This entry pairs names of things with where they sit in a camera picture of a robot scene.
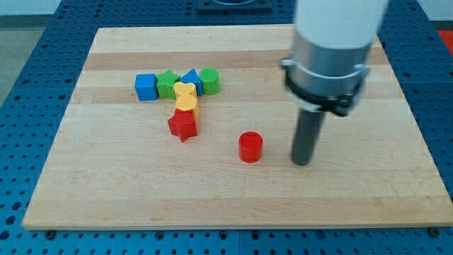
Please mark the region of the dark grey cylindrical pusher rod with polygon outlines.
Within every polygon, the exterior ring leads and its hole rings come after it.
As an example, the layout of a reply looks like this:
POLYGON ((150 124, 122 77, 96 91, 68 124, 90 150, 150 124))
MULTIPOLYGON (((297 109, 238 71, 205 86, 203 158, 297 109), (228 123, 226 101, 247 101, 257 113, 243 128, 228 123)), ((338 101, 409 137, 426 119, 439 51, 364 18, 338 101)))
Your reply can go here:
POLYGON ((306 166, 310 163, 324 116, 324 112, 300 110, 291 151, 291 160, 296 165, 306 166))

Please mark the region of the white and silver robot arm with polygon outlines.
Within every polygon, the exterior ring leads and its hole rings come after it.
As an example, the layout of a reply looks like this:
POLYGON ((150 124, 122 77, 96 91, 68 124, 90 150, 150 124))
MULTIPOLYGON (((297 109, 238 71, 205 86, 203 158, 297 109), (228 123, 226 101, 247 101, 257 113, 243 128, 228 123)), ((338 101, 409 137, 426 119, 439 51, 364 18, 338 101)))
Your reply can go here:
POLYGON ((301 0, 294 37, 280 66, 285 88, 299 106, 291 160, 307 165, 326 113, 345 117, 358 104, 369 73, 369 49, 388 0, 301 0))

